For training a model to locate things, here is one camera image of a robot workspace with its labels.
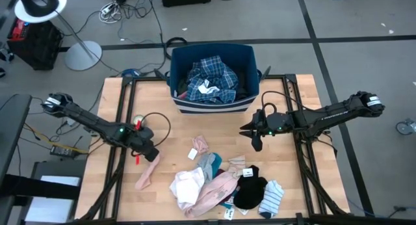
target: pile of clothes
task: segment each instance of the pile of clothes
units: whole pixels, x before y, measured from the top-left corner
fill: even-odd
[[[241,87],[241,77],[225,65],[220,56],[202,59],[194,62],[186,79],[180,80],[178,97],[202,103],[233,103]]]
[[[246,168],[245,156],[228,160],[227,170],[220,169],[222,158],[209,153],[202,136],[194,139],[194,148],[201,154],[196,168],[178,172],[170,185],[179,208],[188,218],[198,217],[216,205],[242,210],[259,206],[258,213],[271,218],[278,213],[284,190],[275,181],[259,177],[259,168]]]

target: gray sock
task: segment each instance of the gray sock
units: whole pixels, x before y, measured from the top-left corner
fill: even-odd
[[[215,160],[215,154],[213,153],[205,153],[201,155],[200,160],[196,167],[202,168],[203,176],[205,178],[205,183],[210,182],[213,180],[213,166],[212,163]]]

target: white cloth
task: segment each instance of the white cloth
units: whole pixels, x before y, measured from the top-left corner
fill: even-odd
[[[202,94],[210,94],[210,93],[213,93],[213,92],[218,92],[220,89],[217,88],[216,86],[209,87],[209,81],[206,79],[203,82],[203,84],[198,87],[198,90]]]
[[[170,190],[177,198],[177,205],[184,210],[196,203],[205,182],[202,168],[178,172],[170,184]]]

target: blue striped sock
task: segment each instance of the blue striped sock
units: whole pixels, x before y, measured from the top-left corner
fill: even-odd
[[[277,215],[284,193],[285,191],[276,180],[269,181],[266,185],[265,196],[259,206],[259,214],[265,218],[272,218]]]

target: white label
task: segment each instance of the white label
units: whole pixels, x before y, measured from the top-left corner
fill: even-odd
[[[242,169],[242,176],[243,177],[252,177],[253,176],[253,169],[251,169],[251,168]]]
[[[240,209],[240,208],[237,208],[239,211],[240,211],[240,213],[242,213],[242,215],[247,215],[247,213],[248,213],[248,209]]]
[[[194,160],[197,154],[198,154],[198,151],[195,150],[194,148],[191,148],[188,154],[188,158],[190,160]]]
[[[232,196],[232,197],[230,197],[229,199],[228,199],[228,201],[226,201],[226,202],[224,202],[225,204],[228,204],[228,205],[234,205],[234,196]]]
[[[378,96],[373,96],[373,97],[370,97],[370,101],[375,101],[375,100],[377,100],[377,99],[379,99],[379,98],[378,98]]]
[[[381,103],[382,102],[380,100],[370,101],[370,102],[367,102],[367,106],[377,105],[377,104],[381,104]]]
[[[49,108],[52,108],[53,107],[52,103],[54,103],[56,105],[60,105],[60,101],[58,101],[57,99],[54,99],[54,98],[47,98],[46,101],[45,101],[45,104]]]
[[[226,209],[226,212],[224,213],[224,218],[228,220],[233,220],[234,211],[234,208]]]

